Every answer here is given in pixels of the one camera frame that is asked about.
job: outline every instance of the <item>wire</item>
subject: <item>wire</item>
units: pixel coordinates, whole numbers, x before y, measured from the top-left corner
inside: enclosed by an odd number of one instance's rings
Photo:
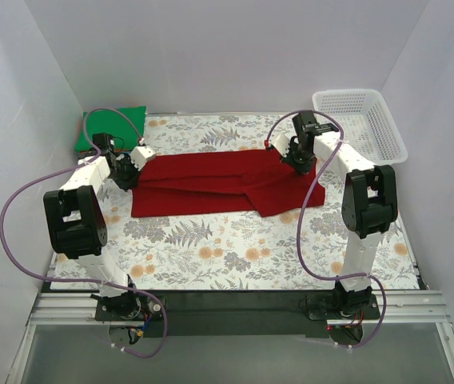
[[[95,110],[91,110],[83,118],[82,130],[83,130],[83,134],[85,135],[86,141],[89,142],[89,144],[96,150],[96,154],[87,163],[94,162],[95,160],[97,160],[99,158],[99,156],[101,156],[101,151],[99,150],[99,147],[96,146],[92,142],[92,140],[90,140],[90,137],[89,137],[89,135],[88,135],[88,133],[86,131],[86,123],[87,123],[90,115],[92,113],[96,112],[96,111],[99,111],[99,110],[110,110],[110,111],[112,111],[112,112],[114,112],[116,114],[119,114],[121,117],[123,117],[131,125],[131,127],[133,128],[133,130],[135,131],[137,136],[139,138],[141,138],[141,135],[138,132],[137,127],[134,126],[134,124],[122,112],[119,112],[118,110],[115,110],[113,108],[96,108]],[[6,216],[6,212],[8,211],[9,206],[12,203],[12,201],[15,200],[16,197],[19,196],[21,192],[23,192],[24,190],[27,190],[28,188],[30,188],[31,186],[34,186],[35,184],[38,184],[39,182],[43,182],[45,180],[48,180],[50,178],[54,178],[54,177],[59,176],[61,174],[66,174],[67,172],[70,172],[71,170],[77,170],[77,169],[85,166],[87,163],[83,162],[82,164],[79,164],[77,166],[72,166],[70,168],[65,168],[64,170],[59,170],[58,172],[54,172],[52,174],[48,174],[46,176],[42,176],[41,178],[37,178],[37,179],[33,180],[32,182],[28,182],[27,184],[25,184],[24,186],[22,186],[21,188],[16,190],[7,199],[7,201],[5,202],[5,205],[2,208],[2,212],[0,213],[0,241],[2,242],[3,249],[4,249],[7,257],[9,258],[9,260],[12,262],[12,264],[14,264],[14,266],[16,268],[18,268],[21,272],[23,272],[24,274],[27,274],[28,276],[30,276],[32,278],[36,278],[38,280],[42,280],[43,282],[91,282],[93,284],[98,284],[98,285],[103,284],[103,285],[106,285],[106,286],[112,286],[113,288],[117,288],[119,290],[129,290],[129,291],[134,292],[136,294],[141,294],[143,296],[147,296],[148,298],[153,299],[157,304],[159,304],[161,306],[161,314],[163,315],[163,335],[161,337],[160,344],[150,354],[141,354],[141,353],[137,352],[136,350],[131,350],[129,348],[124,348],[125,352],[127,352],[129,354],[133,354],[135,356],[138,356],[139,358],[152,358],[163,347],[163,344],[165,343],[167,331],[168,331],[168,325],[169,325],[165,307],[163,306],[163,303],[160,301],[159,298],[157,298],[153,294],[151,294],[149,292],[146,292],[144,290],[137,290],[136,288],[132,288],[130,286],[121,286],[121,285],[115,284],[113,282],[102,282],[101,280],[97,280],[96,278],[51,278],[49,276],[43,276],[43,275],[40,275],[40,274],[36,274],[36,273],[28,270],[27,268],[25,268],[16,259],[16,257],[12,254],[12,251],[10,250],[9,245],[8,245],[8,243],[6,241],[6,236],[5,236],[5,216]],[[114,344],[114,346],[116,346],[119,349],[122,348],[122,346],[118,346],[117,344]]]
[[[113,138],[118,138],[120,140],[122,140],[122,146],[119,148],[119,152],[122,152],[122,150],[124,150],[125,148],[125,141],[123,138],[119,137],[119,136],[113,136]]]
[[[355,326],[359,326],[364,321],[364,310],[361,310],[361,312],[362,313],[360,314],[360,321]]]
[[[123,320],[133,320],[134,318],[137,318],[137,317],[138,317],[138,315],[140,314],[140,312],[141,312],[141,303],[139,302],[139,303],[138,303],[138,312],[137,312],[134,316],[131,316],[130,318],[124,318],[124,317],[121,316],[121,318],[122,318]]]
[[[149,316],[147,320],[145,320],[144,326],[141,328],[141,331],[144,332],[145,328],[149,325],[150,319],[153,318],[152,316]]]
[[[323,164],[323,166],[320,168],[319,172],[317,172],[316,177],[314,178],[312,184],[310,185],[309,190],[307,191],[307,194],[305,195],[304,202],[301,206],[300,216],[298,218],[298,224],[297,224],[298,260],[300,261],[300,264],[301,264],[302,268],[305,270],[305,272],[310,274],[312,277],[317,278],[318,280],[323,280],[326,282],[338,282],[340,280],[345,280],[346,278],[370,278],[376,282],[376,284],[380,288],[381,296],[383,298],[383,306],[381,309],[380,320],[376,324],[374,331],[363,342],[360,342],[359,344],[356,344],[355,346],[351,346],[352,348],[358,348],[358,347],[364,346],[365,344],[370,342],[372,340],[372,338],[374,338],[376,336],[376,334],[378,333],[378,331],[381,328],[381,324],[384,321],[385,312],[387,311],[387,296],[385,295],[385,289],[384,289],[383,284],[380,282],[380,280],[377,277],[375,277],[371,274],[363,273],[363,272],[356,273],[356,274],[346,274],[344,276],[336,276],[335,278],[320,276],[319,274],[315,274],[314,272],[312,272],[307,267],[307,264],[305,264],[303,255],[301,254],[301,225],[304,221],[305,208],[307,207],[307,204],[309,203],[310,196],[313,194],[313,190],[316,187],[321,175],[325,172],[326,168],[330,165],[332,160],[335,158],[337,152],[339,152],[339,149],[341,148],[341,146],[343,144],[342,141],[344,140],[344,130],[342,129],[341,124],[339,124],[334,118],[332,118],[331,116],[328,116],[327,114],[325,114],[323,112],[320,112],[319,110],[295,110],[293,112],[289,112],[288,114],[285,114],[272,125],[271,129],[268,132],[268,136],[266,138],[266,143],[269,143],[269,139],[271,137],[273,130],[275,129],[275,127],[277,127],[277,125],[282,120],[284,120],[285,118],[288,118],[289,116],[292,116],[294,114],[299,114],[300,112],[306,112],[306,111],[311,111],[314,114],[319,114],[320,116],[328,119],[339,130],[339,142],[337,143],[336,148],[333,150],[332,154],[330,154],[330,157],[326,160],[325,164]],[[344,348],[350,348],[350,346],[346,346],[343,344],[340,344],[340,346],[343,346]]]
[[[135,342],[131,338],[131,329],[130,328],[126,328],[126,329],[128,330],[129,344],[132,346]]]
[[[353,325],[353,323],[355,322],[355,320],[356,320],[356,314],[355,314],[355,316],[353,317],[352,322],[350,322],[349,324],[345,324],[345,325],[344,325],[344,328],[351,328],[351,326]]]

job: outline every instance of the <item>red towel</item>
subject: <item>red towel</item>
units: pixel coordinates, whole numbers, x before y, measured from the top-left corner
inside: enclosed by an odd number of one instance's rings
[[[133,189],[134,218],[256,210],[262,217],[298,208],[316,176],[281,164],[275,151],[158,156]],[[307,206],[325,203],[318,185]]]

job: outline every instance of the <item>green cloth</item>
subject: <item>green cloth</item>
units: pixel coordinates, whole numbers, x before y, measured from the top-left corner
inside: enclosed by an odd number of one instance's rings
[[[134,126],[137,127],[141,135],[144,134],[144,123],[145,123],[145,107],[138,106],[135,108],[119,108],[120,112],[131,120]],[[122,140],[115,138],[115,148],[123,150],[132,150],[138,143],[138,136],[133,131],[131,125],[120,115],[112,112],[111,110],[99,110],[90,115],[86,123],[86,131],[92,139],[93,134],[107,133],[118,138],[124,139],[124,145]],[[81,152],[83,150],[89,150],[91,145],[86,141],[83,130],[80,133],[80,138],[74,147],[74,150]]]

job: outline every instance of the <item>black mounting plate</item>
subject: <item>black mounting plate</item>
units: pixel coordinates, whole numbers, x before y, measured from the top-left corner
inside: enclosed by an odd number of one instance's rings
[[[331,290],[151,290],[166,300],[169,336],[296,334],[328,338],[327,320],[339,314],[324,310]],[[380,318],[374,295],[365,319]],[[98,304],[99,322],[126,322]],[[146,338],[159,338],[163,321],[152,321]]]

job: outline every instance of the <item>laundry basket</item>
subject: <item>laundry basket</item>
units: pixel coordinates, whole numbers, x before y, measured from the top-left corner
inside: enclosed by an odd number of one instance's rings
[[[377,90],[325,90],[313,95],[316,110],[335,118],[344,139],[379,166],[408,157],[401,135],[385,100]],[[318,116],[318,122],[328,122]]]

